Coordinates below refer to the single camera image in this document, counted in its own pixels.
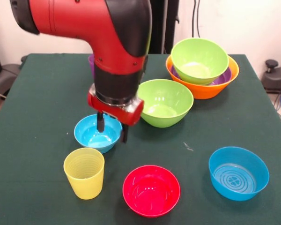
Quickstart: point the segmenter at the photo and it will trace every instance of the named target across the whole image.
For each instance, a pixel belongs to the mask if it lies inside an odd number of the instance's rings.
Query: light blue bowl
[[[217,192],[234,201],[253,198],[269,181],[269,172],[262,159],[239,147],[215,151],[209,158],[209,172]]]
[[[97,115],[90,115],[77,123],[74,136],[83,147],[97,149],[101,153],[108,152],[119,140],[122,125],[106,114],[103,115],[105,127],[100,133],[97,130]]]

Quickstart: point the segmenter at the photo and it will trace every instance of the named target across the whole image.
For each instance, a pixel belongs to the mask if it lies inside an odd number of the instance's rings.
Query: dark green table surface
[[[144,81],[170,79],[166,57],[149,56]],[[0,112],[0,225],[280,225],[281,121],[246,56],[232,57],[239,76],[218,96],[196,100],[170,128],[143,120],[132,127],[128,143],[104,155],[101,194],[84,201],[63,161],[80,147],[76,123],[95,112],[87,104],[88,56],[30,55]],[[231,145],[258,154],[270,172],[266,189],[246,202],[222,197],[209,179],[209,156]],[[170,169],[181,185],[177,206],[160,218],[138,216],[122,197],[126,175],[147,164]]]

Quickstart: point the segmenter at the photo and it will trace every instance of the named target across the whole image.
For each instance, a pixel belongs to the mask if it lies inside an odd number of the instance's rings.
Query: red bowl
[[[160,217],[171,211],[180,198],[180,185],[169,170],[144,165],[131,171],[123,184],[127,205],[144,217]]]

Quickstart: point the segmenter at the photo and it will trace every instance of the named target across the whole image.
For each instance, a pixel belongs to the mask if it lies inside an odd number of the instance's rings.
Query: plastic cup
[[[77,197],[97,197],[103,186],[104,157],[96,149],[81,148],[71,152],[64,161],[64,171]]]

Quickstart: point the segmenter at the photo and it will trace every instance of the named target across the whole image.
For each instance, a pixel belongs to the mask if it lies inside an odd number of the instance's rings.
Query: lime green bowl
[[[184,39],[171,51],[173,65],[181,80],[207,85],[228,68],[227,53],[216,43],[202,38]]]
[[[165,79],[141,83],[138,97],[145,101],[141,117],[157,128],[178,123],[193,105],[193,95],[187,87]]]

